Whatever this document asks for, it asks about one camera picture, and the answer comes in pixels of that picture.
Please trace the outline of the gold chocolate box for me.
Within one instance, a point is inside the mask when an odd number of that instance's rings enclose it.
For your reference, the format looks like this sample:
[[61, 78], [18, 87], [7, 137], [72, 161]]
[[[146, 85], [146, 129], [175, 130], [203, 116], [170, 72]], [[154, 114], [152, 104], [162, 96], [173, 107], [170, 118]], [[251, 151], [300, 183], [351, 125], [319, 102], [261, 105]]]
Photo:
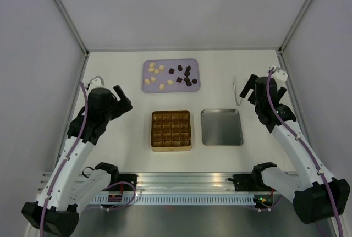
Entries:
[[191, 114], [187, 110], [154, 111], [150, 146], [153, 152], [185, 152], [192, 148]]

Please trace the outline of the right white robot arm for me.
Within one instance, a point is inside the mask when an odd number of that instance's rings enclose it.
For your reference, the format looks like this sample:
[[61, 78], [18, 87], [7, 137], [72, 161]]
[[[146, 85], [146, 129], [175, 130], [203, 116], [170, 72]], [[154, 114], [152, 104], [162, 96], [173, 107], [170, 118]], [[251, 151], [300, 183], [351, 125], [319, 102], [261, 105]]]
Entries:
[[338, 217], [344, 213], [350, 185], [345, 179], [335, 178], [314, 153], [293, 111], [280, 103], [285, 92], [286, 88], [278, 87], [274, 78], [252, 74], [240, 97], [254, 105], [259, 122], [284, 148], [298, 178], [266, 162], [253, 167], [251, 184], [257, 190], [278, 191], [293, 204], [305, 224]]

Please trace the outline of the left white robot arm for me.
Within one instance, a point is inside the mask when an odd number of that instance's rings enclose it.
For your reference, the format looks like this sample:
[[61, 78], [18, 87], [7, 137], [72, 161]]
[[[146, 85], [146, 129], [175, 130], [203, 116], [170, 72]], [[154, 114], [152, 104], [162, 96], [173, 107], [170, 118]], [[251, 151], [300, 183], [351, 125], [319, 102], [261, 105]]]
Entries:
[[108, 123], [133, 108], [119, 85], [113, 90], [103, 85], [80, 87], [85, 104], [70, 123], [57, 165], [36, 201], [26, 202], [21, 210], [40, 236], [71, 236], [82, 212], [102, 191], [136, 193], [133, 181], [121, 180], [118, 167], [105, 162], [97, 164], [90, 176], [78, 188], [74, 187], [83, 164]]

